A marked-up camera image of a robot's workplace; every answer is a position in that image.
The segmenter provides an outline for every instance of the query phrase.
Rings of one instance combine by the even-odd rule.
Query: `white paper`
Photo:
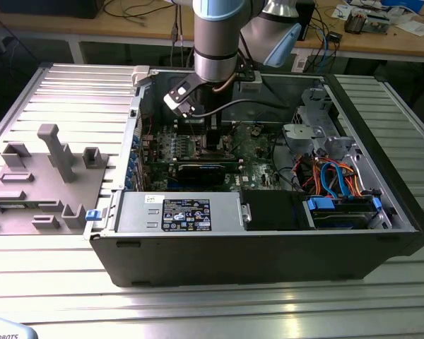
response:
[[[353,6],[349,5],[338,5],[334,9],[333,14],[331,14],[332,18],[347,20],[348,16],[351,13]]]
[[[419,37],[424,36],[424,24],[419,23],[418,21],[412,20],[407,23],[402,23],[400,25],[397,25],[397,27],[401,28],[402,30],[405,30],[406,32],[417,35]]]
[[[163,203],[165,200],[165,196],[159,196],[159,195],[147,195],[144,196],[144,203]]]

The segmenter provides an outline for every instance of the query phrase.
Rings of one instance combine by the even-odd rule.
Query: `circuit board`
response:
[[[216,151],[201,147],[201,136],[179,135],[164,126],[148,143],[152,157],[146,161],[146,189],[151,191],[239,191],[240,189],[281,189],[279,176],[271,162],[273,134],[254,124],[236,124],[232,135],[222,136]],[[222,167],[219,185],[185,186],[177,182],[183,164]]]

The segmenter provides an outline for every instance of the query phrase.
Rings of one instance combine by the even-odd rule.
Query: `warning label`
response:
[[[164,200],[162,230],[165,232],[211,231],[209,200]]]

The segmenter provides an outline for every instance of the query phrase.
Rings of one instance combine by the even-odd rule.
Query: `blue connector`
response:
[[[373,198],[372,202],[374,203],[375,208],[380,212],[382,210],[382,202],[378,198]]]
[[[348,190],[346,184],[344,184],[344,176],[342,174],[341,168],[333,163],[333,162],[327,162],[322,166],[322,169],[320,170],[320,180],[322,181],[322,187],[324,187],[325,191],[327,191],[328,193],[330,193],[333,198],[337,199],[338,195],[336,193],[334,193],[326,184],[326,180],[325,180],[325,172],[326,172],[326,168],[328,166],[334,166],[336,168],[336,174],[338,175],[338,182],[339,182],[339,187],[341,188],[341,193],[344,196],[347,196],[349,198],[352,198],[350,191]]]
[[[134,138],[132,139],[132,148],[135,148],[136,146],[138,146],[139,143],[140,143],[139,137],[134,136]]]
[[[307,204],[310,210],[334,210],[334,203],[331,198],[312,197]]]
[[[102,210],[87,210],[86,221],[101,221],[102,220]]]
[[[126,180],[124,181],[124,185],[125,185],[126,189],[132,188],[132,182],[130,181],[129,178],[126,178]]]

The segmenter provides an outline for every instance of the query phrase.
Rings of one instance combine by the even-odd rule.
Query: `white label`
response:
[[[163,203],[165,196],[144,196],[144,203]]]

